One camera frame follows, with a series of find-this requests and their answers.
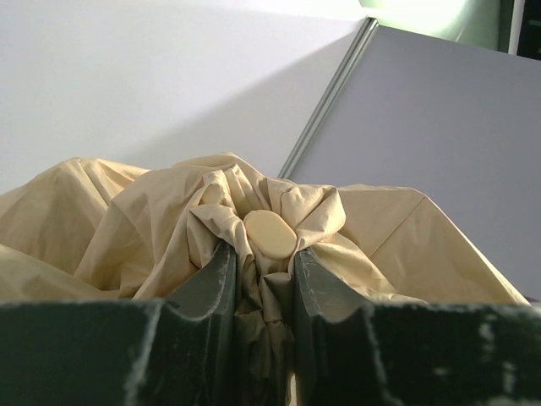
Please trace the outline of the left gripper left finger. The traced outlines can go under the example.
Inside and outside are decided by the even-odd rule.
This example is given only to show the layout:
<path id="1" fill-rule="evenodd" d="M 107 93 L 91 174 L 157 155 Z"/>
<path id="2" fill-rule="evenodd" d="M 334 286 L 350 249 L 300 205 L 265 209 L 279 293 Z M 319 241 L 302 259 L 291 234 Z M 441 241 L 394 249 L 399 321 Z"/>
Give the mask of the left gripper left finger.
<path id="1" fill-rule="evenodd" d="M 164 299 L 4 302 L 4 405 L 232 405 L 236 255 Z"/>

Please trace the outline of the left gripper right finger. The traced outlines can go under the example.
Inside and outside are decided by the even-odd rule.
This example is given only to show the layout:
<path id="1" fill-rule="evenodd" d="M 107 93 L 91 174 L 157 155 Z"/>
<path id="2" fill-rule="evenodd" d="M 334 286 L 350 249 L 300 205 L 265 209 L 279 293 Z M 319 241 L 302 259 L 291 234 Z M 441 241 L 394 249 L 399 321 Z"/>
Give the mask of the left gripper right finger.
<path id="1" fill-rule="evenodd" d="M 537 405 L 540 310 L 374 303 L 295 255 L 301 405 Z"/>

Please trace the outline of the beige folding umbrella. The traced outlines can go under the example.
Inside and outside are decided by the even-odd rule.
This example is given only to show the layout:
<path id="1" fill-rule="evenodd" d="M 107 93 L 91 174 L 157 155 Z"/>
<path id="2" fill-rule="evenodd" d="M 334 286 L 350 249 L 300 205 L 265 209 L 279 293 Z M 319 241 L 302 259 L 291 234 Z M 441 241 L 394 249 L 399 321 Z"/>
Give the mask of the beige folding umbrella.
<path id="1" fill-rule="evenodd" d="M 295 184 L 234 155 L 149 171 L 102 159 L 62 162 L 1 197 L 1 297 L 153 299 L 205 266 L 219 240 L 238 256 L 241 374 L 253 405 L 287 405 L 292 270 L 247 229 L 256 212 L 292 230 L 365 298 L 522 305 L 525 297 L 415 189 Z"/>

